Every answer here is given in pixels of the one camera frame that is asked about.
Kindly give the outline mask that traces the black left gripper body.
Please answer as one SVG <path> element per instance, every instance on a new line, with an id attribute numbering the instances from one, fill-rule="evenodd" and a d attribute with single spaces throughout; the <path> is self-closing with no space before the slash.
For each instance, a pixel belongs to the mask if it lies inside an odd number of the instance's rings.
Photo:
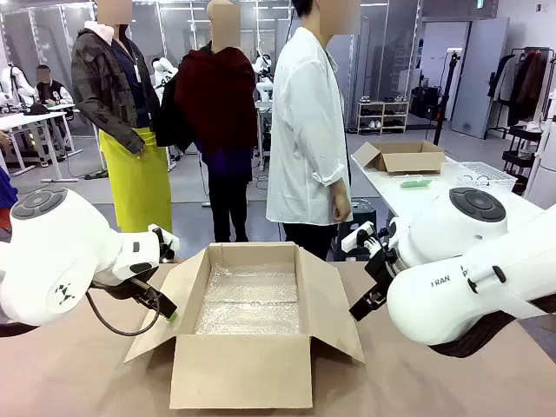
<path id="1" fill-rule="evenodd" d="M 105 291 L 116 300 L 133 299 L 144 307 L 157 307 L 158 300 L 153 288 L 146 282 L 135 278 L 123 281 L 116 286 L 92 282 L 90 287 Z"/>

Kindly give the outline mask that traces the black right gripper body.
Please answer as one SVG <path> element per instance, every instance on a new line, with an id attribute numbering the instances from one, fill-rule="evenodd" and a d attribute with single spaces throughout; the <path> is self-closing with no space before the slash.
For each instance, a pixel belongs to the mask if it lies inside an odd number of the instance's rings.
<path id="1" fill-rule="evenodd" d="M 386 293 L 395 277 L 394 264 L 398 256 L 393 249 L 381 250 L 372 255 L 365 266 L 365 271 L 374 280 L 371 293 Z"/>

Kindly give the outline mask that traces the person's right hand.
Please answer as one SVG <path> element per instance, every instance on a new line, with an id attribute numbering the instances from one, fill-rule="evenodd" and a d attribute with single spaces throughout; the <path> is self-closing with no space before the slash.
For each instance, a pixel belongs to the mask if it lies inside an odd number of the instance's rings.
<path id="1" fill-rule="evenodd" d="M 351 215 L 351 202 L 344 195 L 336 195 L 334 197 L 334 220 L 336 222 L 344 222 Z"/>

